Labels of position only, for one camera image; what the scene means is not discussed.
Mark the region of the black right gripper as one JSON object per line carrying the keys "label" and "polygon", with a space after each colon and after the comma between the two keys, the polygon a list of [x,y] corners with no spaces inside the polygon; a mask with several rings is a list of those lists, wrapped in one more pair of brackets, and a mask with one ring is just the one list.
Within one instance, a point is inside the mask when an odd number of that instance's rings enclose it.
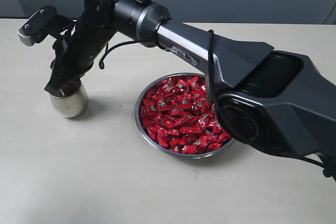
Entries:
{"label": "black right gripper", "polygon": [[94,60],[115,33],[113,27],[93,26],[86,14],[82,14],[75,22],[74,32],[66,32],[55,45],[56,58],[44,90],[49,94],[78,90],[81,77],[92,68]]}

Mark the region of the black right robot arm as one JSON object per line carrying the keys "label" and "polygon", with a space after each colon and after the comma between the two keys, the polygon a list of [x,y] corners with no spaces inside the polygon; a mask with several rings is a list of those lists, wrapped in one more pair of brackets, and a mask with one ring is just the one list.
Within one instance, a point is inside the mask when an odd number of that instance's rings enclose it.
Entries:
{"label": "black right robot arm", "polygon": [[308,56],[177,22],[151,0],[84,0],[84,7],[75,27],[54,44],[48,93],[80,79],[119,32],[204,73],[219,122],[236,140],[273,156],[335,160],[335,85]]}

